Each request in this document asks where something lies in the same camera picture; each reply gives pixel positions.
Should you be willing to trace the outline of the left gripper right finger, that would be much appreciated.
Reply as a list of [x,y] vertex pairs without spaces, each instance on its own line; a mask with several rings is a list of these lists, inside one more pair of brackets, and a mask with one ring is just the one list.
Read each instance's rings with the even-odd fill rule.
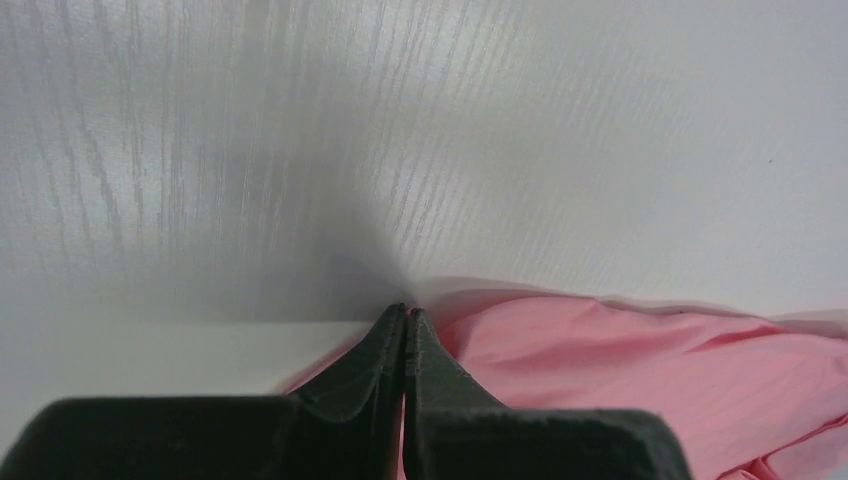
[[403,469],[409,479],[689,479],[675,434],[640,410],[506,406],[407,318]]

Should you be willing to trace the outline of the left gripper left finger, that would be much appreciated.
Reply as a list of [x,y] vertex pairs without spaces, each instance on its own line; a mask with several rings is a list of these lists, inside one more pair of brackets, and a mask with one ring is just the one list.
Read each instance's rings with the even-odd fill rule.
[[406,311],[285,395],[69,398],[41,410],[5,479],[393,479]]

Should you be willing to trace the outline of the pink t shirt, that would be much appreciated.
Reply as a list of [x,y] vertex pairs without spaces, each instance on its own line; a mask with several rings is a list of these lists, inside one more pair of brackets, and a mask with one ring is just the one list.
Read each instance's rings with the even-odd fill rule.
[[847,469],[847,331],[687,307],[468,290],[430,304],[449,354],[517,409],[638,409],[696,479]]

